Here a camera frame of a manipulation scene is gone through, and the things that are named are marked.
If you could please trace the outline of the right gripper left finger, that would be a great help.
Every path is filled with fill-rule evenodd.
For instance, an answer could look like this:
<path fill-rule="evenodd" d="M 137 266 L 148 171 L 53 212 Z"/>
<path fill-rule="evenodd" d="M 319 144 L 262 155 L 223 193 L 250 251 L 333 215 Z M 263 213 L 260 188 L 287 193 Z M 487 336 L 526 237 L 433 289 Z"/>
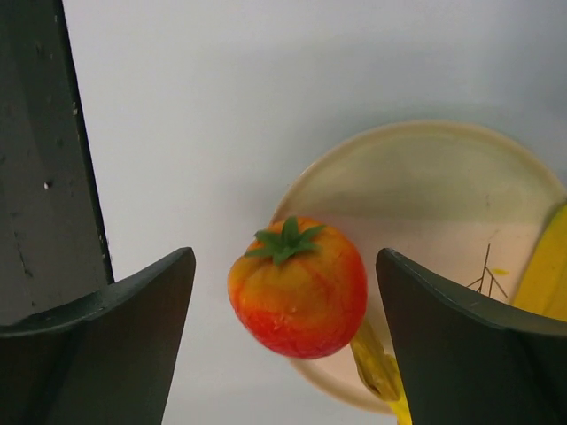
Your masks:
<path fill-rule="evenodd" d="M 1 328 L 3 424 L 160 424 L 196 270 L 180 248 Z"/>

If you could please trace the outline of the yellow fake banana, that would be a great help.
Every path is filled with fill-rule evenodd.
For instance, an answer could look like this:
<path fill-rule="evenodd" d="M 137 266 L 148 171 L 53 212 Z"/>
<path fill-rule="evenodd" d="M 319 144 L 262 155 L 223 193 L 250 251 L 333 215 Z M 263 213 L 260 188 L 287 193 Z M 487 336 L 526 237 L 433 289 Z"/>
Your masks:
<path fill-rule="evenodd" d="M 513 301 L 508 304 L 566 324 L 566 210 L 559 207 L 527 263 Z M 363 324 L 351 344 L 358 375 L 364 386 L 385 401 L 401 424 L 412 421 L 400 369 L 387 354 L 369 324 Z"/>

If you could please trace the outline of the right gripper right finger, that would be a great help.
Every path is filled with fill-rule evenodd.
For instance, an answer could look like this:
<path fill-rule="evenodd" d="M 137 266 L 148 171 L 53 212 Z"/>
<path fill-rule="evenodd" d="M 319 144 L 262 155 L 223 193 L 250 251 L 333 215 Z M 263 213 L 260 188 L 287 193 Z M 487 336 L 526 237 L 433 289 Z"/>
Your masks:
<path fill-rule="evenodd" d="M 566 422 L 566 324 L 469 290 L 393 249 L 376 273 L 415 424 Z"/>

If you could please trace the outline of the orange red fake tomato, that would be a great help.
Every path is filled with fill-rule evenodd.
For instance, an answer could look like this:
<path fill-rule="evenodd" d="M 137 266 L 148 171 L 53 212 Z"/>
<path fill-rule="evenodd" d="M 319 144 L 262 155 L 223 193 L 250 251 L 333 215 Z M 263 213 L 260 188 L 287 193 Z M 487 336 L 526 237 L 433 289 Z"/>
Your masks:
<path fill-rule="evenodd" d="M 288 358 L 319 359 L 355 336 L 368 278 L 343 232 L 290 216 L 255 233 L 228 272 L 227 291 L 236 317 L 261 345 Z"/>

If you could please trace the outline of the cream ceramic plate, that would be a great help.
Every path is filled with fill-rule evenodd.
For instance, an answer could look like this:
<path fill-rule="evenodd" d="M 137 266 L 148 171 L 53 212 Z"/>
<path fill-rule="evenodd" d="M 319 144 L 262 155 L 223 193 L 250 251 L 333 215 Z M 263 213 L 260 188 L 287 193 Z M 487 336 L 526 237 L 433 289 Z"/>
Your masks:
<path fill-rule="evenodd" d="M 369 320 L 394 354 L 376 259 L 393 249 L 510 304 L 566 188 L 530 151 L 485 127 L 446 120 L 357 135 L 311 165 L 276 208 L 340 228 L 369 277 Z"/>

